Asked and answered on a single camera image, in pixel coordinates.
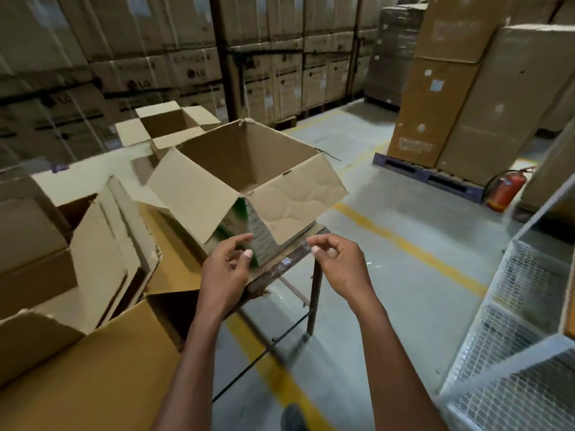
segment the red fire extinguisher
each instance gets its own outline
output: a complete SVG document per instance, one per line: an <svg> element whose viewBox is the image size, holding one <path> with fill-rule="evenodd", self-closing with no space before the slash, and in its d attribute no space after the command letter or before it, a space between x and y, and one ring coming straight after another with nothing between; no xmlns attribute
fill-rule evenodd
<svg viewBox="0 0 575 431"><path fill-rule="evenodd" d="M497 179L497 183L487 198L487 206L492 210L504 212L513 201L513 198L515 198L515 195L517 195L527 182L525 174L533 172L533 170L535 170L535 166L523 168L518 171L506 171L503 174L499 174L493 179Z"/></svg>

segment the person's left hand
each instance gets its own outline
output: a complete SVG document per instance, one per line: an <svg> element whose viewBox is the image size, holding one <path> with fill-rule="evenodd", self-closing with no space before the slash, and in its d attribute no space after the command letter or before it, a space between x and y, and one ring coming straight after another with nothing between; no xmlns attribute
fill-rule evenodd
<svg viewBox="0 0 575 431"><path fill-rule="evenodd" d="M236 247L253 238L252 233L246 233L224 240L206 259L202 267L197 314L223 319L240 301L254 252L250 249L236 250Z"/></svg>

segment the gray floor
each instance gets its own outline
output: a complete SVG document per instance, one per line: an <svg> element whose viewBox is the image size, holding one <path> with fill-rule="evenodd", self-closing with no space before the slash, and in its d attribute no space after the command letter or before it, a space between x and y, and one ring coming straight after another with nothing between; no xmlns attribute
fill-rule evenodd
<svg viewBox="0 0 575 431"><path fill-rule="evenodd" d="M319 218L330 230L363 249L378 297L431 395L441 388L502 250L518 230L499 215L440 189L371 165L376 148L389 142L396 115L356 101L299 123L289 131L325 152L349 195ZM537 140L518 166L541 157L548 141ZM115 173L141 201L155 202L126 166L149 154L147 147L115 151L70 171L37 180L56 202L99 190ZM66 193L61 187L68 187ZM548 241L544 236L536 239ZM309 294L309 257L286 274ZM305 309L283 283L244 309L269 337L277 337ZM372 430L367 375L357 322L347 304L324 281L316 333L303 341L302 328L279 347L280 361L267 356L214 405L214 430L279 430L282 409L298 402L312 430ZM214 392L223 388L262 347L239 317L222 328Z"/></svg>

